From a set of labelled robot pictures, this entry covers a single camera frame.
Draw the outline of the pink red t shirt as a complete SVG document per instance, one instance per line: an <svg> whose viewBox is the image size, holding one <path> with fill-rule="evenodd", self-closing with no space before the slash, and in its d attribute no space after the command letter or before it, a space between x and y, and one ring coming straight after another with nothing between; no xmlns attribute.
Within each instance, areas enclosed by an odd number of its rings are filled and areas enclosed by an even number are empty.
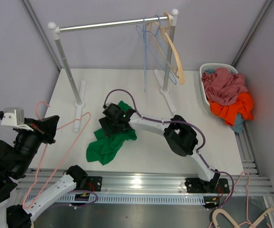
<svg viewBox="0 0 274 228"><path fill-rule="evenodd" d="M231 74L226 68L219 68L205 76L205 92L209 101L228 106L236 102L239 94L247 93L248 89L244 75Z"/></svg>

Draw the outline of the light blue wire hanger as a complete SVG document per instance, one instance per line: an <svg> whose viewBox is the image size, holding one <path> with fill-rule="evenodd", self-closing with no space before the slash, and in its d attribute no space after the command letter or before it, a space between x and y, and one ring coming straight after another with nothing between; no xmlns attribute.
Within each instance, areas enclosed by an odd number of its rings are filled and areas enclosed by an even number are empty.
<svg viewBox="0 0 274 228"><path fill-rule="evenodd" d="M136 25L136 31L139 34L139 36L142 38L143 45L144 45L144 92L147 91L147 27L145 19L143 19L142 27Z"/></svg>
<svg viewBox="0 0 274 228"><path fill-rule="evenodd" d="M177 79L183 77L183 69L180 57L173 43L176 17L165 12L164 16L168 21L168 26L161 25L161 17L155 15L157 21L147 22L147 32L150 34L162 57L165 60L166 67L164 68L165 80L163 88L167 89L168 82L171 81L174 85L177 84Z"/></svg>

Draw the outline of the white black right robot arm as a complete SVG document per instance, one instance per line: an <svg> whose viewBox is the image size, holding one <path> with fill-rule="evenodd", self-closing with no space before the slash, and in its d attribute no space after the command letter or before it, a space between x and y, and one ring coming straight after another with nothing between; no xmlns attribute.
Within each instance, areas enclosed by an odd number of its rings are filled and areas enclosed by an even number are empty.
<svg viewBox="0 0 274 228"><path fill-rule="evenodd" d="M103 108L104 117L99 119L99 123L106 137L129 130L142 130L161 135L172 152L181 157L188 157L194 162L201 189L213 192L218 187L219 171L210 167L199 153L196 148L198 145L196 131L181 116L174 115L169 120L154 119L143 116L132 108L123 111L115 103L105 104Z"/></svg>

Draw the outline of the orange t shirt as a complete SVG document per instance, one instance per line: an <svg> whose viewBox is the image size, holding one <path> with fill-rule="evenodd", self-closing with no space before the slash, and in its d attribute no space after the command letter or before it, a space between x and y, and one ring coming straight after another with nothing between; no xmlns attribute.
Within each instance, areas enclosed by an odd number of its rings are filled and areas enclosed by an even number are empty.
<svg viewBox="0 0 274 228"><path fill-rule="evenodd" d="M254 101L249 93L239 94L232 105L222 106L211 101L209 104L211 113L223 119L226 125L234 126L237 114L240 114L243 120L254 120L252 113Z"/></svg>

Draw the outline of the grey blue t shirt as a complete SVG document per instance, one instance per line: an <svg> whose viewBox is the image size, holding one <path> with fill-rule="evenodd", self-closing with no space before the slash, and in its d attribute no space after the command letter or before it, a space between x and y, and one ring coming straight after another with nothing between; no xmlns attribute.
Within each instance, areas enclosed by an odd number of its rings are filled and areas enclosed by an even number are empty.
<svg viewBox="0 0 274 228"><path fill-rule="evenodd" d="M244 120L240 114L237 114L234 126L229 126L235 133L241 133Z"/></svg>

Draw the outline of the green t shirt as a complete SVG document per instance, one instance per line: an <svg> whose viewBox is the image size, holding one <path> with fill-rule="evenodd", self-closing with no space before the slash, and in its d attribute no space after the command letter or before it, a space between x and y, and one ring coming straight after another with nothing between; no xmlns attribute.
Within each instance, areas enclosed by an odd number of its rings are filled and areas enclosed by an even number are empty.
<svg viewBox="0 0 274 228"><path fill-rule="evenodd" d="M116 156L125 141L136 141L137 135L135 130L127 130L120 133L112 133L106 136L104 128L94 131L96 141L91 142L86 150L86 159L88 162L100 162L102 165L110 163Z"/></svg>

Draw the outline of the beige plastic hanger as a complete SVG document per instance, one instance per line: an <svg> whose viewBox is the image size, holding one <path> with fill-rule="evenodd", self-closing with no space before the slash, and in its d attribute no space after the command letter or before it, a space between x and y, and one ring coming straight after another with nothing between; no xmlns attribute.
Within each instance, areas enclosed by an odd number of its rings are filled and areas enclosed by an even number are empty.
<svg viewBox="0 0 274 228"><path fill-rule="evenodd" d="M150 35L161 56L165 60L166 68L164 72L166 73L167 80L172 76L173 79L171 81L173 84L179 83L180 85L183 85L185 83L183 65L174 45L178 15L179 11L177 9L171 10L170 13L165 12L163 16L166 17L166 26L162 26L162 18L158 15L154 16L153 20L144 18L140 31L142 32L141 37L145 46L144 63L147 62L147 51L151 50L146 41L147 35Z"/></svg>

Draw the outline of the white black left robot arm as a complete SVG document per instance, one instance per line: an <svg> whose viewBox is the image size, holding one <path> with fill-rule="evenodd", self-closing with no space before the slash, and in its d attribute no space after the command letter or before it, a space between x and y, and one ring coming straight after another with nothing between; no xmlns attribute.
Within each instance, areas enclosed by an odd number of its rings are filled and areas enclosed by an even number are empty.
<svg viewBox="0 0 274 228"><path fill-rule="evenodd" d="M16 128L18 135L14 146L0 140L0 228L30 228L32 223L62 195L87 186L87 173L78 165L71 166L63 176L46 189L33 205L7 207L10 193L16 188L15 180L25 178L25 173L41 144L53 144L59 116L43 120L26 118L29 129Z"/></svg>

